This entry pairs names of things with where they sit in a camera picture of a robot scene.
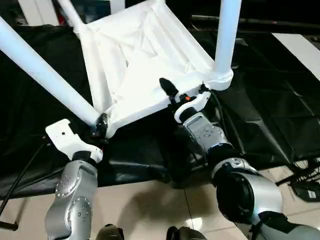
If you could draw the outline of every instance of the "white frame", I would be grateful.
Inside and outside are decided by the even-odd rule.
[[[69,0],[59,0],[59,3],[72,22],[75,33],[77,33],[80,28],[83,28],[84,23]],[[233,77],[231,60],[236,40],[240,8],[241,0],[221,0],[215,66],[210,73],[212,81],[208,82],[209,87],[212,89],[223,90],[228,88],[231,83]],[[1,17],[0,49],[76,116],[89,126],[95,127],[101,113],[95,110],[73,89]],[[156,112],[160,109],[160,106],[156,106],[152,111]],[[150,114],[152,112],[150,112],[150,109],[147,109],[146,113]],[[108,130],[110,129],[110,132],[109,134],[107,133],[107,137],[112,137],[118,128],[128,124],[128,122],[121,124],[109,125]]]

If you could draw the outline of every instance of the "black cloth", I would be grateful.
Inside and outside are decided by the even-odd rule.
[[[71,28],[41,26],[15,30],[92,104],[81,44]],[[214,58],[215,35],[192,34]],[[318,157],[319,81],[271,34],[250,33],[239,38],[233,57],[232,84],[227,90],[216,92],[229,140],[257,169]],[[0,133],[0,198],[41,144],[45,148],[36,156],[13,196],[53,193],[68,159],[48,144],[45,127],[66,118],[82,136],[87,126],[3,53],[0,78],[4,126]],[[208,103],[208,116],[214,111],[214,104]],[[99,186],[149,180],[173,180],[183,186],[189,176],[202,175],[206,169],[203,159],[190,151],[178,132],[167,109],[119,129],[104,148],[103,161],[98,164]]]

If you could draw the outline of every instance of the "white plastic bracket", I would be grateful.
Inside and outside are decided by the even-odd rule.
[[[74,134],[69,127],[70,121],[62,119],[45,128],[45,132],[53,142],[54,146],[72,160],[73,155],[79,151],[91,152],[90,158],[99,163],[103,158],[100,148],[87,144],[80,139],[78,134]]]
[[[212,71],[209,73],[210,81],[208,81],[208,85],[210,89],[223,91],[230,87],[232,78],[234,77],[234,72],[230,68],[229,71],[221,73]]]
[[[193,101],[189,101],[185,104],[183,104],[181,107],[179,107],[177,109],[177,111],[175,111],[174,113],[174,119],[176,120],[177,123],[181,124],[181,120],[180,120],[180,115],[182,114],[182,112],[188,108],[194,108],[197,112],[201,111],[202,109],[204,109],[204,107],[206,106],[209,98],[210,98],[211,93],[209,91],[205,91],[201,94],[198,94],[196,96],[196,99]]]

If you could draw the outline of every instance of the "white floor tile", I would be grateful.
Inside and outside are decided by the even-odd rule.
[[[206,232],[203,235],[207,240],[247,240],[245,235],[236,227]]]
[[[47,239],[44,220],[53,200],[53,194],[27,198],[19,229],[0,230],[0,239]],[[10,200],[1,220],[13,223],[23,201]],[[93,204],[92,240],[106,224],[123,228],[126,240],[164,240],[170,226],[190,219],[184,191],[156,181],[98,188]]]
[[[212,184],[187,188],[185,192],[196,230],[206,233],[235,226],[220,213],[216,188]]]
[[[169,227],[187,226],[189,210],[183,190],[156,181],[98,189],[94,202],[92,238],[114,224],[126,240],[164,240]]]
[[[47,239],[45,216],[53,200],[53,194],[9,200],[1,220],[14,223],[17,218],[20,218],[19,228],[17,231],[1,229],[0,239]]]
[[[275,182],[282,180],[293,173],[285,166],[276,167],[268,170]],[[305,211],[320,209],[320,202],[305,202],[297,197],[291,187],[287,183],[278,187],[283,198],[283,213],[285,215],[293,215],[303,213]]]
[[[260,170],[259,173],[264,176],[265,178],[269,179],[270,181],[274,182],[275,178],[273,176],[273,174],[270,172],[269,169],[266,170]]]
[[[294,224],[309,225],[320,230],[320,209],[290,215],[288,221]]]

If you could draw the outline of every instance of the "robotic arm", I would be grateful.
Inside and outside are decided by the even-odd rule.
[[[200,87],[196,97],[183,95],[176,102],[175,86],[164,78],[160,84],[169,96],[174,119],[202,149],[211,168],[219,210],[228,220],[250,240],[320,239],[318,229],[288,222],[276,184],[250,166],[224,131],[199,112],[211,94],[206,86]]]
[[[95,165],[102,160],[103,152],[83,142],[69,123],[63,119],[45,129],[56,148],[70,159],[45,217],[49,240],[88,240],[91,234],[92,203],[98,186]]]

